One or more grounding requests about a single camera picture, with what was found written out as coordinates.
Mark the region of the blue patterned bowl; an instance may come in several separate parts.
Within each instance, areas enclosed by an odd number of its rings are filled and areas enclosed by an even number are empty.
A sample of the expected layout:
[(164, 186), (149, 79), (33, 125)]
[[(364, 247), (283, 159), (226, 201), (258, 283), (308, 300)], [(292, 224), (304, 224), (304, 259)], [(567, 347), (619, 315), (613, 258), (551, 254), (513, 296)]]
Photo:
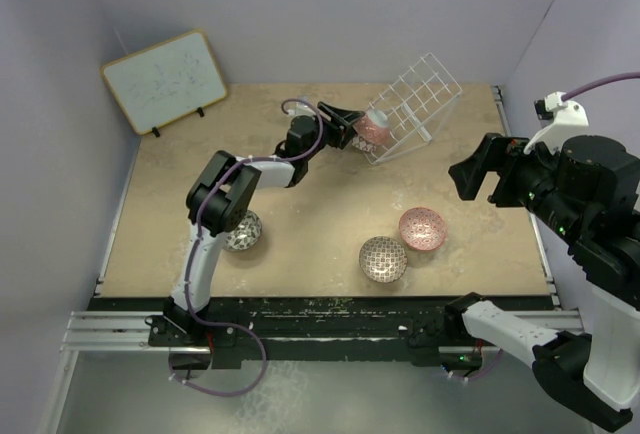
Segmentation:
[(374, 143), (359, 135), (352, 139), (351, 144), (353, 147), (364, 153), (372, 153), (376, 150), (376, 145)]

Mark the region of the white wire dish rack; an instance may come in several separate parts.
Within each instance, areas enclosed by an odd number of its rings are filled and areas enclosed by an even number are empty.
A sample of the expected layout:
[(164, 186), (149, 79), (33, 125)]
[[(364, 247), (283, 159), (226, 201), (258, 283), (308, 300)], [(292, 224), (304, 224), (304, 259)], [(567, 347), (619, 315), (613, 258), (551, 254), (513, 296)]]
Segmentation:
[(461, 85), (436, 56), (421, 56), (364, 111), (382, 110), (390, 124), (388, 140), (372, 153), (362, 152), (365, 158), (380, 165), (429, 145), (447, 124), (462, 94)]

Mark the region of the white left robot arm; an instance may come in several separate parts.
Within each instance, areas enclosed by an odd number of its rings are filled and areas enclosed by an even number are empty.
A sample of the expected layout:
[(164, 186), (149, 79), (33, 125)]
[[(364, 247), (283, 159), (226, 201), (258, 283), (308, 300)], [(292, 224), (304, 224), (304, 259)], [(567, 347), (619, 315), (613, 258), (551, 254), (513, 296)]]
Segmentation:
[(365, 116), (362, 111), (295, 98), (284, 100), (281, 110), (286, 111), (290, 103), (301, 104), (311, 113), (291, 120), (273, 153), (242, 157), (219, 150), (187, 194), (189, 251), (163, 308), (171, 335), (184, 346), (201, 342), (207, 327), (224, 325), (205, 319), (213, 276), (229, 234), (244, 219), (255, 192), (299, 184), (308, 173), (310, 160), (326, 147), (345, 148), (356, 136), (355, 125)]

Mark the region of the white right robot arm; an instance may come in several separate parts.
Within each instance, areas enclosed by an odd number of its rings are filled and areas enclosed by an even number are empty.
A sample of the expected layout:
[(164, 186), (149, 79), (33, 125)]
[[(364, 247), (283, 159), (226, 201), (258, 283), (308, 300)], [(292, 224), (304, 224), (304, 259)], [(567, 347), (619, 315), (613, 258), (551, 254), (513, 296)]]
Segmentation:
[(554, 232), (583, 271), (592, 301), (586, 330), (544, 328), (470, 293), (445, 309), (456, 345), (486, 341), (529, 367), (554, 401), (607, 432), (639, 406), (639, 161), (619, 142), (579, 135), (557, 151), (489, 133), (450, 176), (473, 200), (488, 173), (490, 202), (522, 207)]

